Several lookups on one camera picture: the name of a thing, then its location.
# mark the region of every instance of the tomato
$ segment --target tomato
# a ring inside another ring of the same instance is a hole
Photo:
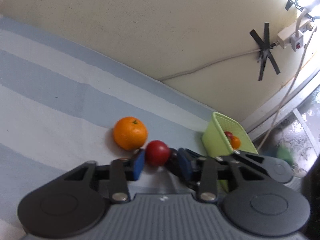
[[[231,146],[233,147],[233,149],[239,149],[239,147],[241,145],[241,141],[237,136],[233,136],[230,143],[231,143]]]
[[[146,162],[152,166],[163,166],[170,156],[169,147],[162,141],[148,143],[145,153]]]
[[[233,138],[233,134],[231,132],[225,131],[224,134],[230,139]]]

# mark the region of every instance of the blue gripper pad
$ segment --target blue gripper pad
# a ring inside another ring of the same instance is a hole
[[[134,162],[134,166],[133,166],[133,180],[136,181],[139,179],[140,174],[143,170],[144,167],[144,155],[145,155],[145,151],[141,150],[139,153],[139,156],[137,157],[137,159]]]
[[[192,176],[192,166],[190,161],[186,158],[186,156],[181,151],[183,150],[179,149],[179,151],[177,152],[177,159],[179,162],[179,166],[185,180],[190,181]]]

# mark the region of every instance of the cream wall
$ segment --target cream wall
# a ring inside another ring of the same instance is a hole
[[[70,39],[155,79],[257,49],[249,35],[271,40],[292,23],[286,0],[4,0],[0,12]],[[276,48],[258,82],[257,55],[225,61],[165,83],[241,121],[296,71],[301,52]]]

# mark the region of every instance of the green plastic basket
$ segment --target green plastic basket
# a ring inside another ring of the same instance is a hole
[[[202,136],[202,142],[209,156],[229,155],[233,152],[233,148],[224,134],[225,131],[231,132],[240,139],[239,150],[258,153],[244,128],[238,122],[223,114],[214,112],[207,130]]]

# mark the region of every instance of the tangerine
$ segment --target tangerine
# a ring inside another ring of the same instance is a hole
[[[233,147],[233,149],[239,149],[239,147],[241,145],[241,141],[237,136],[233,136],[230,143],[231,143],[231,146]]]
[[[147,137],[148,130],[143,122],[132,116],[120,119],[113,128],[113,139],[127,151],[142,147]]]

